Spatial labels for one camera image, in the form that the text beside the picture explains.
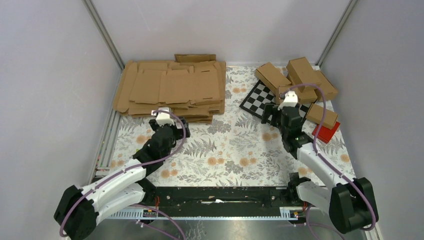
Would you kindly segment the brown cardboard box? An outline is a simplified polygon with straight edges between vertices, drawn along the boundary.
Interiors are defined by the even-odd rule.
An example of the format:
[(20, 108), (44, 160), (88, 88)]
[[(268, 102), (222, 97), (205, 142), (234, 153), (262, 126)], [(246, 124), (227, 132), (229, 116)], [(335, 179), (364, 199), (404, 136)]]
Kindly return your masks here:
[(290, 92), (294, 92), (297, 95), (298, 103), (300, 105), (311, 104), (318, 99), (318, 96), (316, 95), (314, 90), (301, 92), (298, 88), (289, 90), (290, 87), (291, 86), (288, 85), (278, 87), (275, 96), (275, 102), (277, 104), (281, 104), (283, 102), (283, 99), (285, 98), (286, 94), (291, 95)]

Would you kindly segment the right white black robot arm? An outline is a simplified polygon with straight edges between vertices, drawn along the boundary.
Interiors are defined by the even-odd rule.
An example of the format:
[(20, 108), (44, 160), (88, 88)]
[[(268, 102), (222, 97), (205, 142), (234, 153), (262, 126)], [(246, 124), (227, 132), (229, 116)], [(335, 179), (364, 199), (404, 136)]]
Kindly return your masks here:
[(304, 119), (297, 106), (264, 106), (261, 123), (278, 128), (284, 149), (314, 172), (321, 187), (298, 173), (289, 176), (286, 199), (293, 206), (312, 204), (328, 214), (342, 234), (361, 229), (370, 231), (379, 220), (374, 190), (365, 178), (348, 177), (319, 152), (316, 142), (303, 131)]

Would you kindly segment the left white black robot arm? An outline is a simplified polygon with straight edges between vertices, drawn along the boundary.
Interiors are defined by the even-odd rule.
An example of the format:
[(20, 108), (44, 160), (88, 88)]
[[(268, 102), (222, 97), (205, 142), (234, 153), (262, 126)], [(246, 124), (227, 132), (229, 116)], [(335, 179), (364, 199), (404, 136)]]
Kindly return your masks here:
[(177, 153), (191, 135), (184, 117), (160, 118), (160, 114), (149, 121), (152, 137), (127, 163), (94, 183), (71, 185), (63, 192), (53, 215), (61, 237), (84, 240), (105, 218), (133, 204), (154, 202), (156, 188), (147, 176)]

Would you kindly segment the folded brown box near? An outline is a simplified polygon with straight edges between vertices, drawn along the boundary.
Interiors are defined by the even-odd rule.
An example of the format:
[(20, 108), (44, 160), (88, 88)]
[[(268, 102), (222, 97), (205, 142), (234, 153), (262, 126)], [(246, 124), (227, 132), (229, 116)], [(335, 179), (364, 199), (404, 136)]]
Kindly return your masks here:
[(329, 109), (323, 108), (320, 105), (312, 103), (305, 117), (307, 120), (316, 124), (320, 124), (323, 119), (322, 125), (323, 124), (333, 125), (335, 121), (338, 121), (339, 115)]

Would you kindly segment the folded brown box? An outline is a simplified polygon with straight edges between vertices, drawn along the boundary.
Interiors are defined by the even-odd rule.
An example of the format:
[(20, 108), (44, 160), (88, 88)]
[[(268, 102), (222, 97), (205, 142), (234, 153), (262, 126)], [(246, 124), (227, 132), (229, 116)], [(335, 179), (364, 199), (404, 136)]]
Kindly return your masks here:
[(323, 124), (333, 125), (335, 121), (338, 121), (339, 115), (329, 109), (323, 108), (320, 105), (312, 103), (305, 117), (307, 120), (316, 124), (320, 124), (323, 119), (322, 125)]
[(289, 60), (288, 76), (293, 85), (314, 84), (321, 85), (321, 81), (306, 57)]
[(258, 67), (255, 70), (255, 76), (275, 95), (278, 93), (279, 87), (289, 86), (291, 84), (289, 79), (271, 62)]
[(327, 79), (327, 77), (320, 71), (315, 70), (317, 77), (319, 78), (321, 85), (319, 86), (323, 94), (319, 90), (315, 90), (317, 95), (317, 102), (323, 101), (323, 96), (326, 101), (332, 101), (336, 98), (339, 93), (338, 90), (333, 86), (333, 84)]

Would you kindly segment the folded brown box far left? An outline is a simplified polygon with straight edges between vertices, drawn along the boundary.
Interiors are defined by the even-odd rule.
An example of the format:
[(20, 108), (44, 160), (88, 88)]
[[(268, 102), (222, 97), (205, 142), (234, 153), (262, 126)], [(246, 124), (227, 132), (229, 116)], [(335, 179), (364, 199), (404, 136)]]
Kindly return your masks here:
[(255, 76), (275, 95), (278, 93), (279, 87), (289, 86), (291, 84), (289, 79), (271, 62), (258, 67), (255, 70)]

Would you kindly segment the red box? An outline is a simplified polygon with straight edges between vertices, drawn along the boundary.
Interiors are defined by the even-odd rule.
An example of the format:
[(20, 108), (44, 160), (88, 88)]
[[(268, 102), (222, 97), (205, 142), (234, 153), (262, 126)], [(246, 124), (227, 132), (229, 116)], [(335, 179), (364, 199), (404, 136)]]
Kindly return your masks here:
[(321, 126), (319, 133), (317, 134), (317, 131), (319, 128), (319, 126), (317, 125), (315, 129), (313, 130), (312, 135), (314, 137), (317, 136), (317, 139), (320, 140), (321, 142), (328, 144), (330, 140), (333, 138), (333, 136), (335, 135), (336, 131), (339, 129), (339, 126), (340, 126), (339, 121), (335, 121), (333, 125), (324, 123)]

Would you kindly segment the folded brown box top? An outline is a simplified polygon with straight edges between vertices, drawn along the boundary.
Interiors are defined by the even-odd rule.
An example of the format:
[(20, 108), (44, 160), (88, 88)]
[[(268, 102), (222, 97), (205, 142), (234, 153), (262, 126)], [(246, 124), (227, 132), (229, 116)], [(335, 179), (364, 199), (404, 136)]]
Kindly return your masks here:
[(288, 76), (293, 85), (314, 84), (321, 85), (321, 81), (306, 57), (289, 60)]

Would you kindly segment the folded brown box right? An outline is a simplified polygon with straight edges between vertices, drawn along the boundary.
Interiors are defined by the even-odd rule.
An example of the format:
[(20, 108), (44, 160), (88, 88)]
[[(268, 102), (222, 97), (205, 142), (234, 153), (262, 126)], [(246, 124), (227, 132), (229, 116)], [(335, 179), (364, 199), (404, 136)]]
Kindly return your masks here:
[(317, 77), (319, 78), (321, 85), (319, 86), (323, 94), (319, 90), (315, 90), (317, 95), (317, 102), (323, 101), (323, 96), (326, 101), (332, 101), (336, 98), (339, 93), (338, 90), (333, 86), (333, 84), (327, 79), (327, 77), (320, 71), (315, 70)]

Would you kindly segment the black white checkerboard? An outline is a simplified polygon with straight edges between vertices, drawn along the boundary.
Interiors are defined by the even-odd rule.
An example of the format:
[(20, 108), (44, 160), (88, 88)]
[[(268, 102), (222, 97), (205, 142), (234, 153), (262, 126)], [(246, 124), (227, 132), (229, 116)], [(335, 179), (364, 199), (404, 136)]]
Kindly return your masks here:
[(266, 104), (278, 105), (275, 94), (259, 80), (241, 101), (239, 118), (244, 121), (262, 120)]

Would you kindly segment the stack of flat cardboard blanks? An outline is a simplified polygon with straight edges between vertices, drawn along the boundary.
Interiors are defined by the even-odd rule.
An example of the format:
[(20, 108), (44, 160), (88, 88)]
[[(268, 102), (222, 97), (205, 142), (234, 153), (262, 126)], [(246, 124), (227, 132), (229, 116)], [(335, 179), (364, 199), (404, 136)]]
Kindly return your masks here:
[(210, 124), (225, 112), (225, 61), (214, 54), (175, 54), (174, 60), (129, 60), (112, 107), (122, 116), (147, 117), (170, 108), (192, 123)]

